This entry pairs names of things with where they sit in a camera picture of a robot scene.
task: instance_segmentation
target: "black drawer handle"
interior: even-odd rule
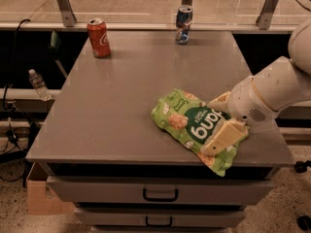
[[[148,222],[149,219],[148,219],[147,216],[146,216],[145,220],[146,220],[146,225],[147,226],[151,226],[151,227],[171,227],[172,223],[173,223],[172,216],[169,218],[169,223],[167,223],[167,224],[152,224],[152,223],[149,223]]]
[[[147,189],[144,188],[143,197],[146,201],[149,202],[174,202],[178,199],[178,189],[175,189],[175,195],[172,198],[149,198],[147,197]]]

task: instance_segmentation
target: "gray tabletop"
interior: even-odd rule
[[[47,163],[188,164],[200,160],[154,124],[156,101],[174,88],[210,101],[250,75],[230,32],[109,31],[111,57],[86,42],[27,159]],[[234,166],[294,161],[275,123],[250,130]]]

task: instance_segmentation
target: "snack bag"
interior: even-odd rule
[[[152,118],[159,128],[222,177],[231,166],[239,143],[248,136],[245,123],[207,107],[202,100],[180,89],[158,100]]]

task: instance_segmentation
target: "plastic water bottle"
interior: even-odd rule
[[[51,94],[49,93],[46,83],[42,76],[34,69],[29,70],[29,80],[42,101],[48,101],[51,99]]]

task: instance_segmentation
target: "table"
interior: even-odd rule
[[[174,88],[210,101],[250,75],[230,32],[109,31],[112,55],[86,42],[41,128],[29,161],[72,201],[93,232],[224,232],[294,160],[274,122],[250,130],[224,178],[153,123]]]

